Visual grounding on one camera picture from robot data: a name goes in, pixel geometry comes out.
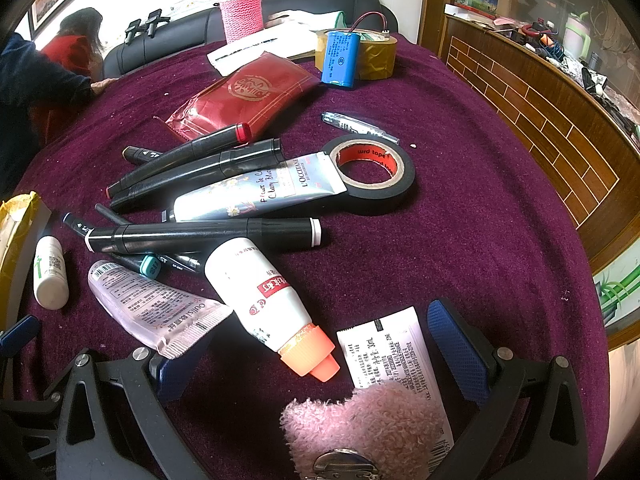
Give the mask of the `small white green bottle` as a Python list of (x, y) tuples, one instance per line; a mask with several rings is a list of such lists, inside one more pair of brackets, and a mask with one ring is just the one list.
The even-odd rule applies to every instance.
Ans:
[(60, 242), (54, 236), (38, 240), (34, 258), (34, 296), (40, 307), (60, 310), (66, 305), (66, 267)]

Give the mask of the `pink hand cream tube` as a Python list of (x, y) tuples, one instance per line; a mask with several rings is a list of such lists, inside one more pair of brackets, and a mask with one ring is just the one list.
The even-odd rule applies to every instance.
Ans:
[(233, 313), (219, 301), (165, 285), (118, 263), (88, 272), (98, 303), (126, 332), (166, 359), (178, 359)]

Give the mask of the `pink fluffy hair clip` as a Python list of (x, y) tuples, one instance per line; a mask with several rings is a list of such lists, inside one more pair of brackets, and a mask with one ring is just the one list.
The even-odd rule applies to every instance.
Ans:
[(300, 478), (312, 474), (322, 454), (352, 450), (374, 463), (384, 479), (425, 479), (444, 425), (439, 402), (399, 382), (356, 389), (343, 401), (294, 400), (280, 416)]

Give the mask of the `teal capped black marker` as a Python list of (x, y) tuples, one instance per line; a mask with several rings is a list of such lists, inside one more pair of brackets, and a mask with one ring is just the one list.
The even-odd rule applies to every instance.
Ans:
[[(94, 229), (94, 226), (74, 216), (71, 212), (62, 215), (62, 222), (68, 226), (78, 236), (85, 238), (86, 235)], [(125, 268), (138, 272), (139, 274), (155, 280), (160, 274), (162, 264), (160, 260), (151, 255), (142, 256), (123, 256), (119, 254), (106, 254), (104, 258), (112, 260)]]

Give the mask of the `white bottle orange cap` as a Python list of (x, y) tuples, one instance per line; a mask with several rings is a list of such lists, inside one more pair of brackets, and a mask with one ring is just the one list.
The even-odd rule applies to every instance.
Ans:
[(238, 237), (217, 247), (206, 260), (205, 277), (247, 333), (298, 376), (327, 382), (340, 370), (333, 341), (254, 242)]

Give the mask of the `white capped black marker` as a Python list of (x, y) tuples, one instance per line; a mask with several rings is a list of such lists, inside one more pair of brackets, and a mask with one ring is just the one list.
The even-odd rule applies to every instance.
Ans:
[(207, 252), (234, 238), (247, 238), (260, 249), (297, 252), (321, 245), (322, 226), (314, 218), (245, 218), (123, 224), (114, 228), (94, 228), (84, 235), (90, 252), (122, 255)]

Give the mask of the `white L'Occitane cream tube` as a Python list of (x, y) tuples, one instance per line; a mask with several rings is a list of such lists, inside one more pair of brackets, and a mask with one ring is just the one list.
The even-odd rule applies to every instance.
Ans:
[(318, 152), (182, 194), (175, 199), (168, 218), (195, 222), (256, 217), (346, 191), (346, 184), (329, 156)]

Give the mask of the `red capped black marker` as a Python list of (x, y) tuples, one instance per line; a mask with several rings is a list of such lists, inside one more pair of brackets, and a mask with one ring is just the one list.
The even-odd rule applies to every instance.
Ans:
[(226, 148), (247, 144), (252, 140), (252, 130), (246, 122), (221, 128), (205, 136), (199, 136), (185, 144), (153, 158), (149, 162), (128, 172), (106, 188), (106, 196), (114, 198), (118, 193), (134, 184), (161, 172), (193, 162), (201, 157), (218, 153)]

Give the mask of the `yellow capped black marker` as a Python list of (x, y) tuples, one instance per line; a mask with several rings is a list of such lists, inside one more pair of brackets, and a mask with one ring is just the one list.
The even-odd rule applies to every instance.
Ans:
[(280, 139), (232, 148), (146, 178), (117, 193), (110, 201), (110, 208), (131, 212), (169, 207), (182, 194), (244, 172), (273, 168), (283, 161)]

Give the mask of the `black electrical tape roll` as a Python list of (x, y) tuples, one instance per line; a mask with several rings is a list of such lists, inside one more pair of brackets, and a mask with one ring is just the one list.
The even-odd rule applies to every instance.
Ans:
[[(328, 142), (322, 152), (329, 156), (346, 186), (346, 192), (341, 194), (345, 204), (369, 206), (397, 202), (408, 193), (416, 177), (416, 168), (408, 153), (396, 143), (377, 136), (345, 134)], [(350, 162), (373, 162), (386, 171), (388, 178), (375, 183), (355, 180), (342, 170)]]

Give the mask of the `black ballpoint pen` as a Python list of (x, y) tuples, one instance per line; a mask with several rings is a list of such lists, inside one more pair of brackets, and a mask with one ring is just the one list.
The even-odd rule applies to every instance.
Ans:
[[(127, 224), (131, 224), (131, 221), (128, 219), (116, 214), (115, 211), (112, 211), (107, 206), (102, 204), (95, 204), (94, 209), (104, 218), (107, 218), (111, 222), (117, 224), (118, 226), (126, 226)], [(173, 268), (181, 271), (189, 271), (196, 274), (202, 274), (204, 272), (203, 267), (201, 265), (201, 261), (196, 257), (188, 256), (188, 255), (165, 255), (165, 254), (157, 254), (157, 258), (160, 259), (162, 263), (169, 264)]]

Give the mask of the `gold lined white box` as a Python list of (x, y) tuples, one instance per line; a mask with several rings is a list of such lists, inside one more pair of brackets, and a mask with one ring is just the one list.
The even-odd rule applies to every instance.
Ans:
[(2, 330), (17, 322), (36, 245), (50, 215), (50, 209), (35, 191), (13, 196), (1, 204)]

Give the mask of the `small black marker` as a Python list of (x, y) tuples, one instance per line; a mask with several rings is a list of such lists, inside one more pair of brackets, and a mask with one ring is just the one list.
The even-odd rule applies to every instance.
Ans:
[(148, 148), (138, 148), (137, 146), (126, 146), (122, 150), (122, 157), (130, 164), (140, 166), (152, 162), (152, 160), (160, 157), (162, 152), (149, 150)]

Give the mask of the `purple velvet table cloth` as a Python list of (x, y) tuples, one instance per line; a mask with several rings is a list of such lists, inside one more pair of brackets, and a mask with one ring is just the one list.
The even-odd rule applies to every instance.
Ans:
[[(36, 191), (62, 214), (107, 226), (94, 210), (105, 188), (131, 165), (126, 145), (170, 150), (179, 144), (163, 121), (219, 76), (204, 46), (130, 73), (93, 102), (64, 138), (42, 150), (17, 193)], [(588, 444), (588, 478), (597, 473), (608, 433), (608, 352), (587, 257), (573, 220), (519, 138), (476, 92), (430, 51), (398, 38), (393, 78), (354, 90), (318, 87), (271, 124), (286, 158), (321, 151), (341, 131), (320, 114), (336, 110), (400, 139), (416, 166), (411, 193), (382, 216), (341, 204), (309, 203), (328, 242), (271, 260), (315, 323), (337, 330), (413, 306), (426, 330), (427, 306), (448, 299), (494, 346), (521, 359), (562, 354), (574, 368)], [(81, 239), (52, 214), (63, 246), (70, 300), (40, 308), (26, 286), (23, 309), (42, 319), (23, 351), (16, 396), (37, 399), (82, 349), (107, 359), (130, 356), (138, 342), (102, 309), (87, 284), (93, 261)], [(299, 377), (230, 316), (189, 388), (167, 407), (209, 474), (219, 479), (297, 479), (279, 427), (293, 399), (344, 399), (340, 372), (322, 384)]]

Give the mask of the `person in blue jacket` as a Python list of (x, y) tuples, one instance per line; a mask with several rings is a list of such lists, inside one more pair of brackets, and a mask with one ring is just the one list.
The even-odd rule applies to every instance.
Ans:
[(113, 78), (93, 82), (66, 70), (12, 32), (1, 52), (1, 197), (10, 198), (40, 150), (30, 109), (39, 102), (85, 105)]

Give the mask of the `person in red coat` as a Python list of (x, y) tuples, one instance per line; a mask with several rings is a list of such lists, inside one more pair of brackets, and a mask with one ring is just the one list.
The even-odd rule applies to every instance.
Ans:
[[(92, 82), (102, 77), (102, 44), (99, 37), (103, 21), (95, 8), (80, 9), (62, 19), (55, 37), (41, 50), (46, 57), (66, 70), (87, 76)], [(86, 104), (60, 104), (52, 99), (36, 103), (30, 118), (38, 134), (40, 146), (58, 140), (81, 115)]]

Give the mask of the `small silver tube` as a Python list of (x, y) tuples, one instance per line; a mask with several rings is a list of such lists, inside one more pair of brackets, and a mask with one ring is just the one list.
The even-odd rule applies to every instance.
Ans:
[(322, 122), (325, 122), (326, 124), (337, 129), (361, 134), (362, 136), (377, 136), (378, 138), (393, 142), (395, 144), (399, 143), (399, 139), (396, 138), (396, 136), (392, 136), (384, 129), (357, 118), (335, 112), (323, 112), (320, 114), (320, 117), (322, 119)]

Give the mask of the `red foil pouch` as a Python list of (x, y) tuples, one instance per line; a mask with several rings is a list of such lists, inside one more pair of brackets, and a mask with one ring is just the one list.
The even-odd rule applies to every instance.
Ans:
[(191, 141), (224, 127), (248, 125), (254, 138), (320, 79), (269, 52), (198, 92), (166, 119), (178, 138)]

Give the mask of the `black leather sofa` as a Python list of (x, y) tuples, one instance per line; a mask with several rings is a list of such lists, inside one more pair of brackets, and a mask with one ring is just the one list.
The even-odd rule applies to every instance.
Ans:
[[(385, 18), (366, 16), (360, 23), (362, 28), (398, 32), (396, 15), (380, 0), (262, 0), (262, 15), (265, 18), (285, 10), (314, 14), (342, 11), (349, 25), (360, 15), (376, 11), (384, 14)], [(114, 47), (104, 58), (103, 76), (124, 76), (161, 58), (222, 40), (224, 26), (221, 13), (219, 6), (213, 6), (160, 25), (152, 36), (140, 32), (134, 39)]]

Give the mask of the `yellow packing tape roll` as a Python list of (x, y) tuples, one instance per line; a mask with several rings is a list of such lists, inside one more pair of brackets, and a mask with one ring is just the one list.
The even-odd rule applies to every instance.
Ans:
[(328, 29), (318, 33), (318, 44), (314, 52), (314, 66), (322, 72), (324, 51), (328, 41), (328, 32), (356, 32), (360, 37), (357, 73), (358, 80), (387, 79), (393, 75), (397, 50), (397, 39), (389, 32), (356, 28)]

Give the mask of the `blue battery pack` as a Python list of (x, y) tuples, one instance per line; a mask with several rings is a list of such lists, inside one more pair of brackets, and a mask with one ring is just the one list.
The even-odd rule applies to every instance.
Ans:
[(360, 37), (356, 32), (328, 32), (324, 51), (321, 82), (352, 88), (357, 73)]

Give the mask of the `white paper booklet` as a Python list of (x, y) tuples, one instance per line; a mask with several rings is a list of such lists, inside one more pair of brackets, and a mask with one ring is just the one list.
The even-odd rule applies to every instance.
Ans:
[(265, 29), (210, 52), (207, 59), (221, 76), (229, 76), (265, 52), (289, 60), (308, 58), (316, 52), (319, 32), (345, 25), (344, 11), (311, 13), (284, 10), (269, 15)]

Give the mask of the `pink knitted bottle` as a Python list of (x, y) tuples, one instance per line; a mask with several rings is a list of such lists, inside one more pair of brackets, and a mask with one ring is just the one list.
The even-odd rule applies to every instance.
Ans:
[(219, 7), (228, 44), (264, 28), (262, 0), (219, 0)]

